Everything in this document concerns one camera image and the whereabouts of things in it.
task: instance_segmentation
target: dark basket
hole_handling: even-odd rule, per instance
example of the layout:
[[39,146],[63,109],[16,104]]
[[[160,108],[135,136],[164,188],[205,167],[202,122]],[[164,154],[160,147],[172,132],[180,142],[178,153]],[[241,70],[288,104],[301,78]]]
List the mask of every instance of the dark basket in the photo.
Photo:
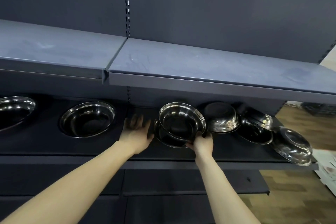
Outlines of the dark basket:
[[302,103],[301,106],[313,116],[322,116],[322,117],[336,116],[336,105]]

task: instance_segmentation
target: person's left arm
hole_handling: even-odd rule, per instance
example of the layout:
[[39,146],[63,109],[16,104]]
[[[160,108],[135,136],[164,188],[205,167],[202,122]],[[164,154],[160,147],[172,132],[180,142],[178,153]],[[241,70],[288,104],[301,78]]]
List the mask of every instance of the person's left arm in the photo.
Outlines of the person's left arm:
[[119,168],[134,154],[145,150],[151,121],[133,116],[116,141],[102,154],[68,173],[23,204],[1,224],[75,224],[80,221]]

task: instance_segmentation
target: hand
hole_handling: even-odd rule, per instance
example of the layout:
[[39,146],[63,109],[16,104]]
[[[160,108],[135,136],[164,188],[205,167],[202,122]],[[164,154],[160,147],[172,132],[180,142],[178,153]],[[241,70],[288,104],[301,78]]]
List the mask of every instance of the hand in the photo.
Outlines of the hand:
[[212,157],[213,140],[211,133],[207,133],[206,137],[202,137],[200,131],[197,132],[194,143],[187,142],[186,146],[195,151],[197,159]]
[[145,150],[154,138],[153,134],[147,138],[151,121],[148,120],[144,127],[142,126],[143,121],[143,115],[137,117],[135,114],[130,122],[128,122],[127,118],[124,122],[124,129],[121,132],[119,141],[126,144],[126,147],[131,150],[132,155],[139,154]]

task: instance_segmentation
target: person's right arm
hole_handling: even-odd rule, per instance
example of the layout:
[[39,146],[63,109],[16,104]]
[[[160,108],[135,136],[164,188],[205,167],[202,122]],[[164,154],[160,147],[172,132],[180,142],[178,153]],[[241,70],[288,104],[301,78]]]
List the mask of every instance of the person's right arm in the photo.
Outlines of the person's right arm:
[[195,151],[196,165],[201,172],[216,224],[260,224],[212,157],[212,135],[209,133],[203,138],[198,133],[194,143],[187,143],[187,146]]

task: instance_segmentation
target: metal bowl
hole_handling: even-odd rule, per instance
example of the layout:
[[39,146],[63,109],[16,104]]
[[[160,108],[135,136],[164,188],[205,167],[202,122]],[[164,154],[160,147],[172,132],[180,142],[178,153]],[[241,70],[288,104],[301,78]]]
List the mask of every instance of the metal bowl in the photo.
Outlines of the metal bowl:
[[187,148],[185,141],[176,140],[168,135],[168,133],[166,133],[166,131],[162,129],[158,120],[154,121],[154,135],[161,143],[166,146],[178,149]]
[[193,139],[197,131],[206,130],[203,115],[191,105],[185,103],[169,103],[159,111],[159,122],[162,129],[177,140]]
[[213,133],[229,133],[240,126],[240,117],[228,103],[215,102],[204,108],[207,127]]
[[36,108],[36,102],[27,97],[0,98],[0,131],[21,124]]
[[241,119],[241,126],[237,129],[237,133],[245,140],[255,144],[270,144],[273,140],[272,131],[251,123],[246,118]]
[[243,116],[251,123],[254,123],[264,129],[272,130],[273,118],[270,115],[262,113],[252,107],[247,107]]
[[299,166],[309,166],[312,163],[311,145],[301,134],[290,128],[274,128],[274,140],[271,146],[289,162]]
[[74,138],[96,136],[106,131],[115,118],[114,107],[105,102],[86,102],[66,111],[59,119],[59,128]]

